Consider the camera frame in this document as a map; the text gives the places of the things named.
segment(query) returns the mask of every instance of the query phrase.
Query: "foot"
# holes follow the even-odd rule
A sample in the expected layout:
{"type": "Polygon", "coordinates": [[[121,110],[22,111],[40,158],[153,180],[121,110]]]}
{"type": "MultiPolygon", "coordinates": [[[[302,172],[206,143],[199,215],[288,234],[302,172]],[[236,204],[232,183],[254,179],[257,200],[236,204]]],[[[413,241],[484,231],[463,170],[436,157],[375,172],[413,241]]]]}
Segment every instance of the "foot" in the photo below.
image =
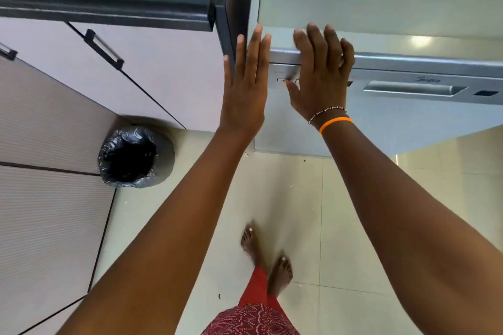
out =
{"type": "Polygon", "coordinates": [[[244,230],[241,237],[241,247],[251,257],[255,267],[261,267],[264,273],[267,274],[267,265],[262,254],[262,248],[257,234],[251,226],[247,226],[244,230]]]}
{"type": "Polygon", "coordinates": [[[267,294],[276,298],[285,290],[293,278],[292,264],[286,256],[280,256],[274,265],[267,283],[267,294]]]}

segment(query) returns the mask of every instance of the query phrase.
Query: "bracelet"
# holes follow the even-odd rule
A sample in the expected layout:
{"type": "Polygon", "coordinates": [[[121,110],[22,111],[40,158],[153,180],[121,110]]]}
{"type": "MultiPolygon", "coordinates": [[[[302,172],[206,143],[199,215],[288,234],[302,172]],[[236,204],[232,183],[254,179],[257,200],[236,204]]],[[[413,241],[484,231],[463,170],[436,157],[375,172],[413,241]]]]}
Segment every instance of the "bracelet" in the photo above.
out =
{"type": "Polygon", "coordinates": [[[323,133],[323,130],[328,126],[330,125],[330,123],[333,123],[333,122],[339,122],[339,121],[347,121],[347,122],[353,122],[351,120],[351,118],[348,118],[348,117],[338,117],[338,118],[334,118],[334,119],[331,119],[330,121],[327,121],[323,124],[322,127],[319,128],[319,134],[322,135],[323,133]]]}
{"type": "Polygon", "coordinates": [[[317,116],[319,116],[320,114],[323,114],[324,112],[328,111],[328,110],[334,110],[334,109],[341,109],[341,110],[344,110],[344,113],[348,114],[348,112],[346,111],[346,109],[344,109],[342,106],[332,106],[332,107],[328,107],[326,109],[323,109],[321,111],[318,111],[315,115],[313,115],[311,117],[311,119],[307,122],[307,124],[311,124],[312,120],[314,118],[316,118],[317,116]]]}

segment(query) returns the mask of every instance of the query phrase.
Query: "red pants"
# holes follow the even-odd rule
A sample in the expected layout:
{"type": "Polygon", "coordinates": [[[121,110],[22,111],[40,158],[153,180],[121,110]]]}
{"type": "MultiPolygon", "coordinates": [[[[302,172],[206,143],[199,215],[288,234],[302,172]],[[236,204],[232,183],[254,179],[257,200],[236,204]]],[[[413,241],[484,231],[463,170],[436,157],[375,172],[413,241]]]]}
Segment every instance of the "red pants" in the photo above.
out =
{"type": "Polygon", "coordinates": [[[253,274],[251,275],[248,286],[244,290],[238,306],[242,307],[246,304],[264,304],[287,318],[276,297],[267,295],[267,275],[260,267],[256,267],[253,270],[253,274]]]}

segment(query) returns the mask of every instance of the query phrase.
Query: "trash can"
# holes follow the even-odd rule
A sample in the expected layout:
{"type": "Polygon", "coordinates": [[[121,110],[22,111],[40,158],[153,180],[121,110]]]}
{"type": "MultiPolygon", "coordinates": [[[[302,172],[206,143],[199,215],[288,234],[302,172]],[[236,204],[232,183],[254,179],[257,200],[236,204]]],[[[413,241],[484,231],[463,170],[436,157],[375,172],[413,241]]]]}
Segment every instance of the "trash can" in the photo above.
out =
{"type": "Polygon", "coordinates": [[[145,188],[163,182],[173,170],[174,149],[170,139],[144,126],[115,130],[97,158],[105,184],[145,188]]]}

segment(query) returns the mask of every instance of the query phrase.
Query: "black handle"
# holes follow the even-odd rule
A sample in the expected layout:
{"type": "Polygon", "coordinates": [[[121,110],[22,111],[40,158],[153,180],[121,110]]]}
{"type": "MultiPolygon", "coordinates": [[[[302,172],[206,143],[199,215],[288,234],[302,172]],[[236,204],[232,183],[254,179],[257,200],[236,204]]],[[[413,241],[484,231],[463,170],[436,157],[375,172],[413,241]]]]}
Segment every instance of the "black handle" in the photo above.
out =
{"type": "Polygon", "coordinates": [[[0,56],[5,57],[7,60],[14,61],[17,54],[17,51],[10,49],[8,46],[5,46],[0,42],[0,56]]]}
{"type": "Polygon", "coordinates": [[[107,43],[105,43],[92,29],[87,30],[84,36],[84,41],[87,43],[88,46],[94,49],[94,51],[97,52],[97,54],[103,57],[115,69],[117,69],[118,71],[122,69],[122,66],[124,65],[124,60],[121,59],[119,55],[116,52],[114,52],[114,50],[110,48],[110,46],[108,46],[107,43]],[[104,49],[101,48],[96,43],[95,40],[99,42],[102,46],[104,46],[104,49]]]}

